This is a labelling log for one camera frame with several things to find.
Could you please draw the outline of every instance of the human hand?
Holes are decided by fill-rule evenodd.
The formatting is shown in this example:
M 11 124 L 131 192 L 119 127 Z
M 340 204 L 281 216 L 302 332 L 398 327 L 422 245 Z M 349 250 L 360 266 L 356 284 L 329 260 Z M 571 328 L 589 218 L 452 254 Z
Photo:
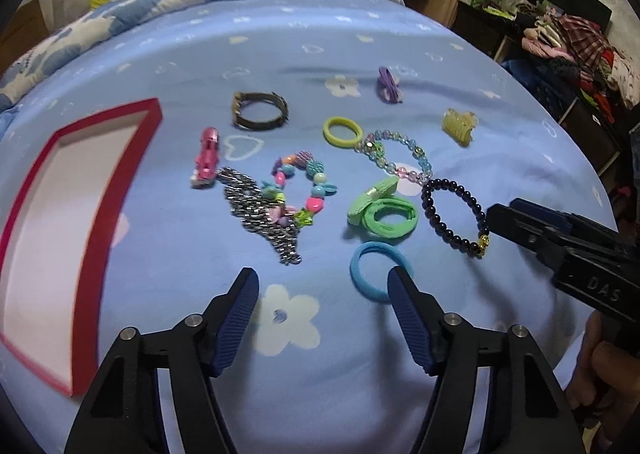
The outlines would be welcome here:
M 611 395 L 606 398 L 610 405 L 600 417 L 600 423 L 606 438 L 613 441 L 640 402 L 640 360 L 602 341 L 601 318 L 601 314 L 595 311 L 587 320 L 566 397 L 572 409 L 579 405 L 587 406 L 596 397 L 596 377 L 611 386 Z

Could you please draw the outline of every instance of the metal screw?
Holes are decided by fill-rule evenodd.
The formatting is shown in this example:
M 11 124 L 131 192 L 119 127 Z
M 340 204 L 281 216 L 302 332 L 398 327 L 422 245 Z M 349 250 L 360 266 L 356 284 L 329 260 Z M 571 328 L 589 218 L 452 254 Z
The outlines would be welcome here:
M 120 332 L 120 338 L 122 340 L 131 340 L 133 337 L 136 336 L 136 332 L 137 330 L 135 328 L 124 328 Z
M 462 317 L 457 313 L 445 313 L 444 322 L 450 326 L 458 326 L 462 322 Z
M 529 330 L 526 329 L 522 324 L 516 324 L 515 326 L 512 326 L 511 331 L 514 335 L 520 337 L 521 339 L 529 335 Z
M 196 326 L 199 326 L 202 323 L 202 315 L 200 315 L 199 313 L 194 313 L 193 315 L 189 315 L 184 320 L 184 323 L 190 328 L 195 328 Z

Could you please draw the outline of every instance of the plaid shirt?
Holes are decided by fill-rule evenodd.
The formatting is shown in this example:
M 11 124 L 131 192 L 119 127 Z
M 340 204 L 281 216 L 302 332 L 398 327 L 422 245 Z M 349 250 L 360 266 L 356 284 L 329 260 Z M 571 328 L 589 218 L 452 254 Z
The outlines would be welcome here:
M 600 33 L 600 27 L 590 20 L 573 15 L 563 15 L 558 22 L 574 53 L 585 66 L 594 71 L 602 54 L 611 49 L 607 39 Z

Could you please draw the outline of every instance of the silver chain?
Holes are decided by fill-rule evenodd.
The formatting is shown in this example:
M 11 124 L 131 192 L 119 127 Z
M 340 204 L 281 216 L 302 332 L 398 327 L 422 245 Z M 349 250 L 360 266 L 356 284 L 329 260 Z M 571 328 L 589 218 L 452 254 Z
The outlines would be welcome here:
M 272 222 L 269 209 L 281 207 L 282 202 L 262 197 L 255 180 L 231 167 L 218 171 L 218 180 L 225 185 L 225 198 L 231 205 L 231 214 L 242 219 L 242 226 L 249 232 L 266 238 L 280 256 L 282 264 L 299 264 L 302 258 L 296 252 L 298 228 L 293 220 L 280 226 Z

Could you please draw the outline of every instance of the light blue bedsheet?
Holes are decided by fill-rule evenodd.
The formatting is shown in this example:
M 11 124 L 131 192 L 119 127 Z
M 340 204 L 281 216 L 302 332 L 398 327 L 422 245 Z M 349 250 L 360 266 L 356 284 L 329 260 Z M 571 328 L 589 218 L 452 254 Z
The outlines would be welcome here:
M 400 78 L 404 103 L 376 97 L 381 65 Z M 233 128 L 235 91 L 277 92 L 289 103 L 289 123 L 260 133 Z M 255 268 L 262 310 L 233 366 L 213 382 L 240 454 L 406 454 L 433 387 L 412 361 L 392 309 L 364 299 L 351 283 L 351 254 L 370 238 L 347 226 L 346 211 L 383 173 L 363 155 L 328 145 L 321 132 L 327 117 L 415 138 L 434 176 L 463 184 L 484 208 L 520 196 L 614 227 L 591 165 L 519 84 L 446 28 L 387 0 L 216 2 L 156 18 L 84 53 L 23 98 L 0 141 L 0 223 L 55 129 L 147 97 L 159 98 L 164 119 L 111 251 L 100 358 L 125 326 L 143 333 L 171 328 L 225 292 L 242 267 Z M 469 148 L 440 129 L 447 108 L 478 116 Z M 244 231 L 221 185 L 190 189 L 206 126 L 220 130 L 221 165 L 258 180 L 269 179 L 277 157 L 302 148 L 324 162 L 338 193 L 302 230 L 301 264 L 278 264 L 266 240 Z M 405 147 L 386 147 L 397 164 L 416 165 Z M 309 189 L 298 173 L 286 187 L 288 202 L 301 206 Z M 415 186 L 403 181 L 399 193 L 419 207 Z M 437 193 L 435 201 L 449 227 L 475 236 L 475 218 L 456 196 Z M 589 313 L 551 287 L 533 254 L 501 238 L 492 237 L 483 260 L 469 259 L 421 217 L 398 248 L 418 287 L 445 311 L 485 328 L 524 324 L 553 364 Z M 389 260 L 370 254 L 361 264 L 367 279 L 385 285 Z M 58 454 L 78 401 L 47 387 L 3 347 L 0 362 L 0 379 L 24 423 L 47 453 Z M 571 367 L 569 358 L 559 374 L 566 378 Z M 182 447 L 166 373 L 161 386 L 176 454 Z M 478 448 L 486 387 L 483 370 L 469 453 Z

